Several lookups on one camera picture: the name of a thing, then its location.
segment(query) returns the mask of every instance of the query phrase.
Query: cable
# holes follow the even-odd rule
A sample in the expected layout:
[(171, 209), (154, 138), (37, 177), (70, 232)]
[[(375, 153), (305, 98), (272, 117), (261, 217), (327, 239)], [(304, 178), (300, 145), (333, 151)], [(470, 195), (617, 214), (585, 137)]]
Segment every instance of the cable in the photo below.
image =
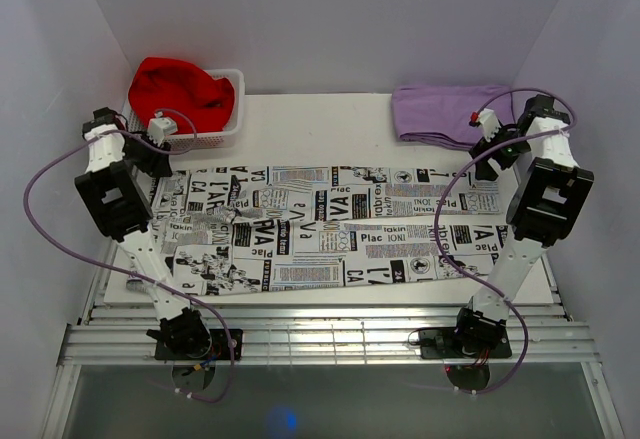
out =
[(491, 351), (488, 348), (485, 349), (482, 354), (482, 360), (479, 362), (478, 366), (484, 366), (487, 363), (489, 360), (489, 354), (491, 354)]
[(415, 330), (411, 331), (411, 332), (409, 333), (409, 335), (407, 336), (407, 343), (408, 343), (410, 346), (419, 346), (419, 345), (420, 345), (420, 341), (418, 341), (418, 342), (412, 342), (412, 341), (411, 341), (411, 336), (413, 336), (416, 332), (424, 331), (424, 329), (425, 329), (424, 327), (419, 327), (418, 329), (415, 329)]
[(204, 369), (205, 367), (207, 367), (210, 363), (212, 363), (213, 361), (218, 359), (218, 355), (215, 352), (212, 352), (211, 355), (209, 356), (208, 359), (205, 359), (204, 361), (196, 364), (195, 366), (193, 366), (189, 371), (187, 372), (183, 372), (182, 375), (183, 376), (188, 376), (194, 372), (197, 372), (201, 369)]
[(120, 114), (119, 112), (115, 112), (115, 111), (114, 111), (114, 113), (115, 113), (114, 115), (115, 115), (116, 117), (119, 117), (119, 118), (120, 118), (120, 122), (122, 122), (122, 123), (123, 123), (122, 125), (124, 126), (125, 131), (129, 131), (129, 119), (127, 119), (126, 117), (124, 117), (124, 115)]
[[(538, 139), (540, 137), (551, 136), (553, 134), (562, 134), (562, 133), (565, 133), (566, 131), (568, 131), (570, 129), (573, 129), (576, 126), (576, 124), (578, 123), (578, 119), (577, 119), (575, 111), (573, 110), (573, 108), (571, 106), (569, 106), (569, 104), (566, 101), (562, 100), (560, 97), (558, 97), (555, 94), (552, 94), (551, 92), (548, 92), (548, 91), (546, 91), (544, 89), (538, 89), (538, 88), (535, 88), (535, 87), (520, 87), (520, 88), (511, 89), (509, 91), (505, 91), (503, 93), (497, 94), (497, 95), (493, 96), (491, 99), (489, 99), (487, 102), (485, 102), (480, 108), (478, 108), (478, 110), (475, 112), (475, 114), (479, 114), (480, 112), (482, 112), (482, 110), (484, 110), (489, 104), (491, 104), (493, 101), (495, 101), (499, 97), (502, 97), (505, 94), (513, 94), (515, 92), (538, 92), (538, 93), (546, 94), (547, 96), (553, 97), (560, 104), (562, 104), (567, 109), (567, 111), (569, 111), (569, 114), (571, 116), (571, 122), (567, 126), (563, 127), (562, 129), (557, 129), (557, 130), (553, 130), (553, 131), (539, 132), (537, 134), (532, 134), (530, 136), (523, 136), (523, 137), (517, 137), (515, 139), (509, 139), (508, 141), (504, 141), (504, 142), (502, 142), (500, 144), (496, 144), (495, 146), (487, 149), (485, 152), (483, 152), (482, 154), (478, 155), (477, 157), (475, 157), (471, 161), (469, 161), (465, 166), (463, 166), (456, 173), (455, 177), (451, 180), (449, 185), (442, 192), (442, 196), (440, 197), (440, 201), (438, 203), (438, 206), (436, 207), (436, 212), (435, 212), (435, 215), (434, 215), (434, 218), (433, 218), (433, 229), (434, 229), (434, 231), (437, 231), (439, 229), (439, 226), (440, 226), (440, 215), (442, 214), (442, 206), (444, 205), (444, 203), (446, 202), (447, 197), (451, 193), (451, 190), (453, 189), (453, 186), (456, 184), (456, 182), (458, 182), (458, 180), (463, 176), (464, 173), (466, 173), (469, 169), (471, 169), (473, 166), (475, 166), (478, 162), (480, 162), (481, 160), (483, 160), (486, 157), (491, 156), (491, 154), (493, 154), (494, 152), (502, 149), (503, 147), (510, 146), (512, 144), (518, 144), (520, 142), (530, 141), (532, 139)], [(511, 370), (502, 379), (500, 379), (495, 384), (487, 387), (486, 389), (481, 389), (479, 391), (460, 389), (462, 392), (465, 392), (467, 394), (488, 394), (488, 393), (496, 391), (496, 390), (500, 389), (502, 386), (504, 386), (507, 382), (509, 382), (509, 380), (511, 380), (511, 378), (515, 375), (515, 373), (518, 372), (518, 369), (520, 369), (520, 366), (522, 365), (522, 363), (524, 361), (524, 358), (527, 355), (527, 351), (529, 349), (529, 329), (527, 328), (527, 324), (525, 323), (524, 318), (522, 317), (522, 315), (520, 314), (518, 309), (511, 302), (512, 298), (507, 298), (506, 295), (504, 294), (504, 292), (502, 292), (499, 288), (497, 288), (493, 284), (490, 284), (489, 282), (481, 279), (480, 277), (476, 276), (475, 274), (471, 274), (470, 272), (464, 270), (462, 267), (457, 265), (453, 261), (453, 259), (451, 259), (449, 257), (449, 253), (444, 249), (444, 246), (442, 245), (442, 240), (440, 239), (439, 234), (434, 234), (434, 236), (435, 236), (436, 246), (438, 247), (438, 251), (440, 252), (440, 255), (442, 255), (445, 258), (445, 260), (456, 271), (458, 271), (460, 274), (462, 274), (464, 277), (468, 277), (469, 279), (474, 280), (475, 282), (477, 282), (477, 283), (483, 285), (484, 287), (492, 290), (499, 297), (501, 297), (502, 300), (504, 301), (504, 303), (511, 310), (511, 312), (513, 312), (513, 314), (516, 316), (516, 318), (518, 319), (518, 321), (520, 321), (520, 324), (522, 325), (522, 331), (524, 333), (522, 352), (520, 353), (520, 356), (518, 357), (518, 360), (516, 361), (514, 366), (511, 368)], [(433, 389), (432, 386), (422, 386), (422, 385), (417, 385), (417, 384), (409, 384), (409, 385), (412, 386), (412, 387), (420, 388), (420, 389)]]
[(168, 112), (173, 112), (177, 115), (179, 115), (180, 117), (182, 117), (185, 121), (187, 121), (187, 123), (191, 126), (191, 129), (193, 130), (193, 140), (192, 142), (189, 144), (189, 146), (185, 149), (180, 149), (177, 151), (164, 151), (162, 149), (159, 149), (157, 147), (152, 146), (151, 144), (147, 144), (146, 142), (144, 142), (142, 139), (140, 139), (136, 134), (131, 133), (129, 131), (122, 131), (120, 129), (117, 130), (110, 130), (110, 131), (106, 131), (104, 134), (100, 135), (100, 136), (96, 136), (93, 139), (90, 139), (86, 142), (84, 142), (81, 146), (76, 147), (75, 149), (72, 149), (69, 152), (66, 152), (65, 154), (62, 154), (60, 157), (58, 157), (57, 159), (54, 159), (53, 161), (51, 161), (49, 164), (45, 165), (42, 169), (40, 169), (38, 172), (35, 173), (35, 175), (31, 178), (31, 180), (28, 182), (27, 186), (25, 187), (24, 190), (24, 194), (22, 197), (22, 205), (24, 208), (24, 212), (27, 215), (27, 219), (29, 219), (29, 222), (33, 225), (33, 227), (36, 229), (36, 231), (38, 231), (38, 233), (44, 237), (51, 245), (53, 245), (55, 248), (57, 248), (58, 250), (64, 252), (65, 254), (67, 254), (68, 256), (73, 257), (74, 259), (77, 259), (79, 261), (85, 262), (87, 264), (91, 264), (93, 266), (97, 266), (97, 267), (102, 267), (104, 269), (108, 269), (110, 271), (114, 271), (114, 272), (119, 272), (121, 274), (125, 274), (127, 276), (133, 276), (133, 277), (137, 277), (138, 279), (142, 279), (143, 281), (157, 286), (161, 289), (164, 289), (165, 291), (181, 297), (183, 299), (186, 299), (187, 301), (189, 301), (191, 304), (196, 304), (200, 307), (203, 307), (205, 309), (207, 309), (209, 312), (211, 312), (217, 319), (218, 321), (220, 321), (220, 324), (222, 325), (222, 328), (224, 329), (224, 333), (225, 336), (227, 338), (227, 342), (229, 344), (229, 375), (227, 376), (227, 381), (225, 382), (224, 388), (222, 390), (222, 392), (215, 398), (209, 398), (206, 396), (200, 396), (197, 394), (193, 394), (189, 391), (183, 391), (180, 388), (175, 388), (175, 389), (171, 389), (171, 390), (175, 390), (176, 392), (179, 392), (181, 394), (186, 395), (189, 398), (193, 398), (193, 399), (197, 399), (203, 402), (208, 402), (210, 404), (215, 404), (217, 402), (222, 401), (225, 396), (227, 395), (227, 393), (229, 392), (229, 389), (231, 389), (231, 385), (233, 383), (233, 375), (234, 375), (234, 365), (235, 365), (235, 361), (234, 361), (234, 346), (233, 346), (233, 339), (231, 337), (231, 332), (229, 331), (229, 327), (227, 326), (227, 323), (225, 322), (224, 318), (220, 315), (220, 313), (211, 305), (205, 303), (204, 301), (198, 299), (197, 297), (194, 296), (190, 296), (188, 294), (185, 294), (184, 292), (178, 290), (178, 289), (174, 289), (173, 287), (163, 283), (163, 282), (159, 282), (151, 277), (145, 276), (144, 274), (140, 274), (138, 272), (133, 272), (130, 271), (128, 269), (124, 269), (121, 267), (117, 267), (114, 266), (112, 264), (107, 264), (101, 261), (98, 261), (96, 259), (93, 259), (91, 257), (88, 256), (84, 256), (78, 252), (75, 252), (71, 249), (69, 249), (68, 247), (66, 247), (65, 245), (61, 244), (60, 242), (58, 242), (53, 236), (51, 236), (38, 222), (38, 220), (35, 218), (35, 216), (33, 215), (33, 212), (31, 210), (31, 204), (30, 204), (30, 196), (31, 196), (31, 190), (33, 189), (33, 186), (36, 184), (36, 182), (38, 181), (38, 179), (40, 179), (47, 171), (49, 171), (51, 168), (55, 167), (56, 165), (60, 164), (62, 161), (64, 161), (65, 159), (73, 156), (74, 154), (76, 154), (77, 152), (82, 151), (84, 148), (89, 147), (91, 144), (93, 144), (94, 142), (98, 141), (100, 138), (105, 137), (109, 134), (122, 134), (123, 136), (127, 136), (130, 137), (132, 139), (134, 139), (135, 141), (138, 141), (139, 143), (141, 143), (142, 145), (144, 145), (145, 147), (158, 152), (160, 154), (166, 154), (166, 155), (179, 155), (179, 154), (184, 154), (186, 152), (189, 152), (190, 150), (193, 149), (193, 146), (196, 144), (197, 138), (198, 138), (198, 133), (196, 131), (196, 128), (193, 124), (193, 122), (191, 122), (191, 120), (185, 116), (184, 114), (182, 114), (179, 111), (176, 111), (174, 109), (167, 109), (167, 108), (159, 108), (157, 109), (155, 112), (159, 112), (159, 111), (168, 111)]

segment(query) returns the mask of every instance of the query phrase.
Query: white board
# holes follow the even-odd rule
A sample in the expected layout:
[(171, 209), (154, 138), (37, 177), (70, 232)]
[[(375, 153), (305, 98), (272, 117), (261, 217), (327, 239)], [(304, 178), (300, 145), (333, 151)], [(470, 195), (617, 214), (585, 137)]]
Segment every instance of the white board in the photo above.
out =
[[(399, 143), (390, 113), (390, 96), (374, 94), (248, 96), (245, 130), (230, 149), (194, 151), (172, 158), (174, 169), (204, 169), (228, 164), (379, 164), (389, 167), (456, 169), (468, 155), (423, 144)], [(141, 179), (148, 187), (149, 180)], [(498, 188), (502, 210), (507, 209), (516, 180), (504, 172)], [(376, 224), (397, 224), (398, 218), (376, 219)], [(432, 216), (401, 218), (402, 224), (432, 224)], [(441, 224), (502, 225), (503, 214), (443, 216)], [(115, 263), (128, 267), (118, 253)], [(135, 305), (150, 302), (128, 291), (125, 277), (111, 275), (105, 303)], [(209, 296), (215, 304), (462, 304), (477, 290), (473, 281), (451, 279), (420, 284), (366, 288), (287, 291), (269, 294)], [(516, 297), (519, 304), (552, 303), (542, 264), (536, 264)]]

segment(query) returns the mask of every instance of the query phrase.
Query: red connector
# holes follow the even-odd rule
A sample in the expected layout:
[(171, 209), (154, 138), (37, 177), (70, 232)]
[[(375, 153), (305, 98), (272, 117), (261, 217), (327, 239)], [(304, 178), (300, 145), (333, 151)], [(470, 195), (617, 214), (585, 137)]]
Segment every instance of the red connector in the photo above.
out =
[(471, 120), (469, 121), (469, 125), (476, 127), (478, 125), (478, 117), (480, 117), (480, 114), (478, 114), (477, 112), (473, 112), (471, 114), (471, 118), (470, 118)]

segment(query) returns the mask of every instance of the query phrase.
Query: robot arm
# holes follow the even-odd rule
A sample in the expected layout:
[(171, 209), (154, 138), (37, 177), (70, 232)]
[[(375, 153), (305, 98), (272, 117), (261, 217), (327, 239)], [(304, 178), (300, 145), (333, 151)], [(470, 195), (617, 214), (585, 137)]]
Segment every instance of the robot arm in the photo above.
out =
[[(168, 150), (164, 133), (172, 131), (170, 119), (152, 120), (149, 134), (142, 139)], [(114, 111), (100, 109), (94, 120), (83, 125), (86, 140), (121, 127)], [(171, 271), (156, 250), (149, 221), (153, 215), (145, 195), (133, 177), (133, 166), (153, 177), (170, 176), (168, 157), (140, 146), (122, 134), (109, 134), (89, 145), (89, 165), (75, 184), (100, 232), (118, 243), (140, 274), (179, 289)], [(147, 335), (163, 343), (171, 352), (192, 358), (206, 355), (211, 348), (209, 331), (200, 313), (189, 301), (168, 291), (149, 285), (160, 330)]]
[[(471, 150), (472, 157), (514, 137), (564, 128), (568, 117), (554, 110), (553, 103), (549, 96), (529, 99), (518, 123), (508, 126), (500, 124), (493, 111), (483, 111), (472, 123), (482, 127), (484, 136)], [(566, 134), (506, 146), (491, 159), (506, 169), (528, 151), (532, 152), (533, 161), (507, 210), (507, 240), (487, 279), (509, 300), (515, 298), (535, 262), (571, 232), (594, 179), (592, 172), (580, 168), (573, 159)], [(478, 164), (477, 179), (496, 177), (489, 158)], [(467, 351), (494, 351), (507, 341), (508, 317), (504, 300), (481, 288), (458, 315), (456, 339)]]

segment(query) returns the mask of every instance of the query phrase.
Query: red fabric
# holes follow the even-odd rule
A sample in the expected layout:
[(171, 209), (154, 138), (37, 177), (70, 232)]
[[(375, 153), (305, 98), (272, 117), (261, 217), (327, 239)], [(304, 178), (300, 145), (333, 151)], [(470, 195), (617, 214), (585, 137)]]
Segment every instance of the red fabric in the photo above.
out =
[[(129, 103), (140, 121), (149, 125), (160, 107), (175, 109), (193, 121), (198, 132), (220, 132), (233, 112), (235, 92), (228, 79), (213, 79), (184, 61), (147, 57), (129, 89)], [(191, 134), (189, 124), (163, 112), (178, 125), (177, 134)]]

